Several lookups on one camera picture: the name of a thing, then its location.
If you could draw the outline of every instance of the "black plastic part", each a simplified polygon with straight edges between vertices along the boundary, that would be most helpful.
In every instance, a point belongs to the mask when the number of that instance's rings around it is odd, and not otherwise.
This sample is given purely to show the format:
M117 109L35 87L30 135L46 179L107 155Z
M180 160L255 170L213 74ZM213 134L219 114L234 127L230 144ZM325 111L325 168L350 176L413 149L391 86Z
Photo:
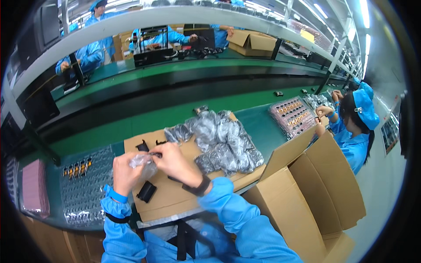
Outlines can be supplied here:
M145 203L149 203L149 201L152 198L152 195L155 193L156 190L156 186L154 186L149 181L145 181L145 184L143 185L142 189L140 189L140 192L136 195L136 197L142 201L145 201Z
M143 143L142 143L142 144L139 144L138 146L136 146L136 148L137 148L139 151L149 152L149 147L146 145L145 140L142 140L142 141L143 141Z
M167 141L156 141L155 143L156 143L156 145L160 145L160 144L164 144L164 143L166 143Z

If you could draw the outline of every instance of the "ceiling light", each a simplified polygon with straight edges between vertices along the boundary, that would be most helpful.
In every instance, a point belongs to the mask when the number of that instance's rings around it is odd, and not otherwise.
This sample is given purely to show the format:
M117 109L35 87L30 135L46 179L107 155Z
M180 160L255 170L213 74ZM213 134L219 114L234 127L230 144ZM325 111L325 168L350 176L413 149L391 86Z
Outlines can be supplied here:
M365 28L370 28L370 16L368 14L367 0L360 0L361 15Z
M78 17L78 18L75 18L73 21L72 21L72 23L75 23L77 20L79 20L80 19L80 16Z
M367 69L367 62L368 62L368 55L365 55L364 72L362 74L362 79L361 80L363 80L365 78L365 71Z
M88 15L90 15L90 14L92 14L91 12L88 12L88 13L86 13L86 14L83 14L83 15L81 15L80 16L80 18L84 18L85 16L88 16Z
M104 13L115 12L116 10L117 10L117 8L113 8L113 9L110 9L110 10L105 11Z
M260 7L260 8L266 9L266 10L268 10L268 11L272 11L272 9L269 9L269 8L264 7L264 6L262 6L262 5L259 5L259 4L256 4L256 3L253 3L253 2L251 2L251 1L246 1L246 3L249 3L249 4L251 4L251 5L256 5L256 6Z
M318 4L314 4L314 6L317 8L317 10L322 14L322 16L326 19L328 19L328 16L323 12L323 10L319 7Z
M313 13L313 15L317 18L317 19L319 19L320 20L320 22L322 22L323 23L323 25L326 25L326 23L320 18L320 16L313 10L313 9L311 9L311 7L308 5L308 4L306 4L306 2L304 2L303 0L298 0L298 1L300 1L300 3L302 3L305 7L307 7L309 10L310 10L310 12L312 12Z
M368 55L370 53L370 44L371 44L371 37L369 34L365 35L365 54Z
M128 3L128 2L131 2L131 1L133 1L133 0L118 0L118 1L113 1L113 2L112 2L112 3L110 3L110 4L106 4L106 5L105 5L105 8L110 7L110 6L119 5L119 4Z
M336 36L335 36L335 33L332 31L332 29L330 29L330 28L328 27L328 30L329 30L329 32L332 34L332 36L333 36L333 37L336 37Z

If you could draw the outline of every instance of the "black hair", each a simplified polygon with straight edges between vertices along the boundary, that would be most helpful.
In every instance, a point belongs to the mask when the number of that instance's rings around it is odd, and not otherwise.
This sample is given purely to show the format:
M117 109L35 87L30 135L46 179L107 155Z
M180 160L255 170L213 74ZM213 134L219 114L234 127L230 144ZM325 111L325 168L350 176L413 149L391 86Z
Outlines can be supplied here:
M351 81L349 84L348 84L348 87L349 87L349 91L355 91L355 90L357 90L359 87L360 87L360 85L359 84L357 84L357 83L355 83L354 81Z
M95 8L99 8L101 6L106 6L106 5L107 5L107 0L102 0L96 4Z
M351 118L352 121L358 126L362 133L368 134L368 147L367 155L365 156L364 164L367 162L368 157L370 157L370 150L374 142L374 131L370 130L365 123L362 122L361 118L358 116L358 112L355 112L355 102L354 95L352 92L347 92L344 98L341 101L341 108L339 110L339 116L344 120L344 124L348 124L348 119Z

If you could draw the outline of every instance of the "cardboard sheet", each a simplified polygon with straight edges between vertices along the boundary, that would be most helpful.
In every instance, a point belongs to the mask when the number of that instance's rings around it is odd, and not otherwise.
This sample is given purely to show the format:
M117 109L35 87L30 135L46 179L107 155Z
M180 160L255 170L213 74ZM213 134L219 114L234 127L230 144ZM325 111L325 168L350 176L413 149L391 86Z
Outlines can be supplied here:
M231 119L236 120L233 114L231 115ZM136 145L141 144L143 142L142 140L145 140L149 149L152 149L156 146L156 140L159 142L166 140L164 130L157 130L124 140L125 152L138 151ZM194 159L202 152L194 140L195 137L193 136L188 142L182 143L180 149L187 161L200 173ZM265 165L262 165L250 174L234 174L230 178L234 183L234 191L257 181L260 178L264 167ZM224 174L222 171L218 171L210 173L208 176L210 179L214 179L218 176L224 176ZM145 203L136 197L144 182L136 184L132 190L136 210L143 222L177 215L198 207L196 196L183 190L181 188L181 183L168 179L168 176L164 172L159 170L149 181L157 187L157 190L149 203Z

